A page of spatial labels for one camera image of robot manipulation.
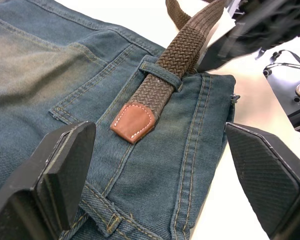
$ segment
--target table surface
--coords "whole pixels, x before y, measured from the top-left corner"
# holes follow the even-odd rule
[[[178,0],[181,8],[193,16],[207,3],[201,0]],[[129,28],[141,36],[167,47],[178,29],[167,14],[163,0],[57,0],[62,5],[92,18]],[[234,26],[224,11],[214,27],[211,44]],[[299,158],[300,139],[289,122],[266,78],[263,65],[252,55],[228,62],[213,74],[231,74],[236,79],[234,122],[277,135]],[[268,240],[239,183],[229,145],[215,172],[208,196],[201,208],[192,240]]]

